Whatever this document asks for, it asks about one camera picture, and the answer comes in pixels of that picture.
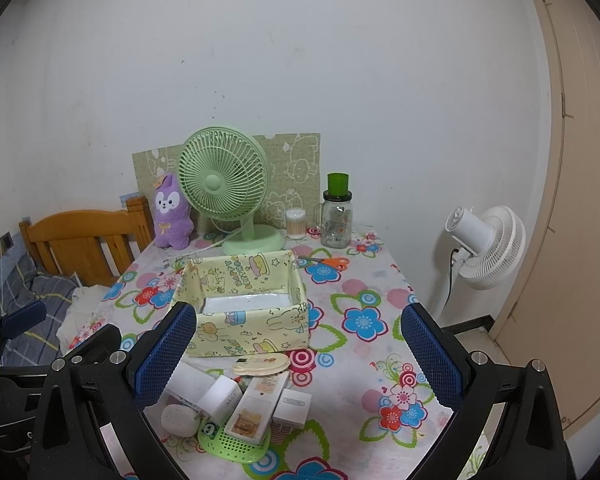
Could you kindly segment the white box pack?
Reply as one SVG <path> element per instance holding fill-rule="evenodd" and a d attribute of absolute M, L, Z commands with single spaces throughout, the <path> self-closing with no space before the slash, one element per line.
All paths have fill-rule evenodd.
<path fill-rule="evenodd" d="M 179 362 L 166 384 L 166 392 L 193 408 L 212 388 L 215 378 L 189 364 Z"/>

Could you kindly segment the white tall charger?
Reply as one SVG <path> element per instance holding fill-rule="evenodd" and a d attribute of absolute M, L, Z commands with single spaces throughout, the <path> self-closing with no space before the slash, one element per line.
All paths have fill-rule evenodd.
<path fill-rule="evenodd" d="M 242 398 L 242 389 L 234 379 L 220 376 L 211 388 L 195 403 L 196 409 L 212 422 L 225 424 Z"/>

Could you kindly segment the cream bear compact mirror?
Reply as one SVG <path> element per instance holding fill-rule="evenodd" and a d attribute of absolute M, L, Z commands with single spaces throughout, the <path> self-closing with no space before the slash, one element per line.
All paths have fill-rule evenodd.
<path fill-rule="evenodd" d="M 237 376 L 270 376 L 284 372 L 289 364 L 289 356 L 283 353 L 254 354 L 238 358 L 233 364 L 233 372 Z"/>

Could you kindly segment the green panda perforated case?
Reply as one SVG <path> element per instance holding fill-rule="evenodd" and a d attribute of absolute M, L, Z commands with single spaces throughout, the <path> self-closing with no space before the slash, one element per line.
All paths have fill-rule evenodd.
<path fill-rule="evenodd" d="M 206 417 L 198 428 L 197 440 L 204 452 L 212 456 L 238 464 L 254 464 L 262 460 L 268 452 L 271 430 L 266 430 L 261 444 L 253 445 L 229 436 L 223 425 L 218 425 Z"/>

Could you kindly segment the white remote control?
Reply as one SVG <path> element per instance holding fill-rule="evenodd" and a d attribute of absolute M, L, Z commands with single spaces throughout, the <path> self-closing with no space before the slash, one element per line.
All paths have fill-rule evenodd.
<path fill-rule="evenodd" d="M 289 372 L 255 377 L 227 421 L 224 432 L 250 445 L 260 445 L 270 426 L 276 405 L 286 387 Z"/>

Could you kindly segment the white square charger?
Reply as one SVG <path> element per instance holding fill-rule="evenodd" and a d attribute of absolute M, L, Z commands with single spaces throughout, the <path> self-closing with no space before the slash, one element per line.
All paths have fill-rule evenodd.
<path fill-rule="evenodd" d="M 272 422 L 283 427 L 303 429 L 308 420 L 312 396 L 299 390 L 285 388 L 280 395 Z"/>

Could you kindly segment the plaid grey bedding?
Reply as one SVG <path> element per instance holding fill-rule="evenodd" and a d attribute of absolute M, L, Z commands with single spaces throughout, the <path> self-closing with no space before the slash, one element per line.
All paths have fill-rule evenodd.
<path fill-rule="evenodd" d="M 42 322 L 5 344 L 0 363 L 3 366 L 50 364 L 68 352 L 71 338 L 58 337 L 58 330 L 76 298 L 79 282 L 75 278 L 48 274 L 29 254 L 24 254 L 0 286 L 0 316 L 19 311 L 42 301 L 46 315 Z"/>

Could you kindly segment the floral tablecloth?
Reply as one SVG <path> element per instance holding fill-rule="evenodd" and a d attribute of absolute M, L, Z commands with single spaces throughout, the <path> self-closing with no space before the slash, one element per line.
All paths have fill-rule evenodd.
<path fill-rule="evenodd" d="M 353 228 L 346 249 L 321 245 L 317 230 L 286 240 L 298 257 L 348 258 L 347 270 L 302 269 L 310 306 L 309 348 L 289 354 L 288 387 L 312 394 L 303 429 L 285 428 L 260 462 L 222 460 L 196 439 L 170 436 L 160 408 L 147 416 L 164 446 L 192 479 L 405 479 L 434 443 L 451 410 L 440 405 L 400 334 L 400 312 L 417 301 L 396 262 L 371 226 Z M 184 252 L 149 246 L 90 310 L 65 321 L 68 350 L 107 323 L 116 324 L 122 349 L 166 314 L 184 255 L 221 255 L 224 233 L 194 237 Z"/>

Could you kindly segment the yellow patterned fabric box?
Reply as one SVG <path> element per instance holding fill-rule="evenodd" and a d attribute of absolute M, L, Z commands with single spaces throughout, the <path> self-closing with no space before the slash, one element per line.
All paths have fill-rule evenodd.
<path fill-rule="evenodd" d="M 291 250 L 185 261 L 173 302 L 196 311 L 190 358 L 304 349 L 310 306 Z"/>

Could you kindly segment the wooden chair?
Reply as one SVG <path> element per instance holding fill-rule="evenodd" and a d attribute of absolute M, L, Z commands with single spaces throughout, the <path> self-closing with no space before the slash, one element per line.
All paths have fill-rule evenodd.
<path fill-rule="evenodd" d="M 82 283 L 113 285 L 134 262 L 132 245 L 146 249 L 155 237 L 144 196 L 117 211 L 58 212 L 38 222 L 23 220 L 20 234 L 35 263 L 52 275 L 76 275 Z"/>

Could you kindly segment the purple plush toy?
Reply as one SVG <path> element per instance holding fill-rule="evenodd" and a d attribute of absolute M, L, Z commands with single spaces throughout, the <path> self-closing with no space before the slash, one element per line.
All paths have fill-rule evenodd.
<path fill-rule="evenodd" d="M 154 197 L 155 245 L 159 248 L 185 249 L 194 232 L 190 203 L 175 174 L 164 174 L 156 184 Z"/>

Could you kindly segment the white standing fan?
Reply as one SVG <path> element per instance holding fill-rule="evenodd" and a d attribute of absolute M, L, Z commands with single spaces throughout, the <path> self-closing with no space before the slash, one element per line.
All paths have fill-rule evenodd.
<path fill-rule="evenodd" d="M 455 282 L 464 280 L 475 290 L 487 290 L 505 281 L 516 269 L 526 247 L 524 222 L 507 206 L 494 206 L 483 214 L 455 208 L 444 232 L 454 240 L 445 289 L 432 308 L 438 320 L 449 303 Z"/>

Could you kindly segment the beige door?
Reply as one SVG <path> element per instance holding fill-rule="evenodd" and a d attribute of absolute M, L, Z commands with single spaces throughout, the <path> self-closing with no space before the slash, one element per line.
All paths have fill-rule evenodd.
<path fill-rule="evenodd" d="M 507 359 L 543 361 L 562 431 L 600 414 L 600 18 L 533 0 L 550 77 L 550 151 L 527 253 L 490 331 Z"/>

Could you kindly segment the glass jar green lid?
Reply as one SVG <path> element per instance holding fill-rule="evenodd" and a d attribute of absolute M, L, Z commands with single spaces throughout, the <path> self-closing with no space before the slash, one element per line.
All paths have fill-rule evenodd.
<path fill-rule="evenodd" d="M 323 201 L 314 207 L 314 222 L 320 230 L 321 243 L 329 248 L 346 248 L 351 241 L 352 218 L 349 175 L 331 172 L 327 175 Z"/>

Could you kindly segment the orange handled scissors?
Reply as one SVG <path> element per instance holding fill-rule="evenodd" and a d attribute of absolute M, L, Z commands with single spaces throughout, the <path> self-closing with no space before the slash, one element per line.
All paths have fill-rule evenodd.
<path fill-rule="evenodd" d="M 335 271 L 342 272 L 347 270 L 350 260 L 348 258 L 314 258 L 314 257 L 299 257 L 297 259 L 298 266 L 302 269 L 318 268 L 319 266 L 328 266 Z"/>

